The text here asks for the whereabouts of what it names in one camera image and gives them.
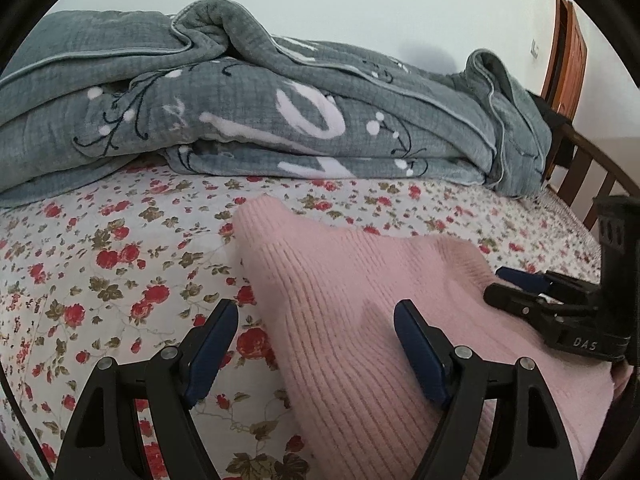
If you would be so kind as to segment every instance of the metal screw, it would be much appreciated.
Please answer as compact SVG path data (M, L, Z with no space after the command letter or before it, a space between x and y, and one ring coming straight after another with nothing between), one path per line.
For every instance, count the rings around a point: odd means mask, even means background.
M533 370L536 367L536 362L531 357L523 357L520 359L520 366L525 370Z
M111 359L110 357L103 357L98 361L98 369L107 370L108 368L111 368L112 364L113 359Z
M166 361L173 359L178 355L178 349L175 346L166 346L160 351L160 357Z
M474 354L468 346L456 346L455 352L460 359L471 359L471 356Z

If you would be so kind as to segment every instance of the gray blanket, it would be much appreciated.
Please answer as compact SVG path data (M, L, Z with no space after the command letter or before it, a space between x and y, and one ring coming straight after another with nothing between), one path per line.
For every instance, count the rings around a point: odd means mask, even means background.
M178 173L443 178L527 196L550 138L487 50L442 76L271 36L228 0L172 17L64 11L0 76L0 206L84 186L143 152Z

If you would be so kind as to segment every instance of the blue rubber pad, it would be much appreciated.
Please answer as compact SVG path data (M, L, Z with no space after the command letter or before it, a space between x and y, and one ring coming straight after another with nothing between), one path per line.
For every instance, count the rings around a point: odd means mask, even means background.
M442 362L402 303L394 310L394 327L424 396L445 408L451 399Z
M495 271L495 275L531 294L546 294L549 290L549 282L542 274L530 274L524 270L500 267Z
M209 395L216 379L220 363L233 341L238 329L238 308L229 304L202 343L196 357L191 362L189 384L183 395L189 409L200 399Z

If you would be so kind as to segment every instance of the floral bedsheet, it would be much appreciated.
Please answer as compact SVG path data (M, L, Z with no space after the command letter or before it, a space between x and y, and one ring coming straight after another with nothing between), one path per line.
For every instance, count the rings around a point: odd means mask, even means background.
M233 298L238 334L192 411L212 462L226 480L321 478L234 241L234 210L262 193L338 226L468 238L494 267L598 279L598 245L550 194L516 201L436 181L185 177L154 164L134 162L54 200L0 212L0 356L53 466L98 359L148 359L204 323L219 298ZM164 479L148 406L137 405L153 476ZM33 477L45 478L5 399L0 431Z

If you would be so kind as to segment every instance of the pink sweater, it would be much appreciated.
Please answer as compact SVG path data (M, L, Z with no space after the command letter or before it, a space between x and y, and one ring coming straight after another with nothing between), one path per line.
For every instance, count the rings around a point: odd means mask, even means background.
M470 242L327 226L261 197L234 216L243 265L303 434L327 478L408 480L441 412L422 396L393 327L399 300L486 360L539 365L582 473L609 408L610 365L542 345L482 300L495 277ZM490 433L485 403L466 476Z

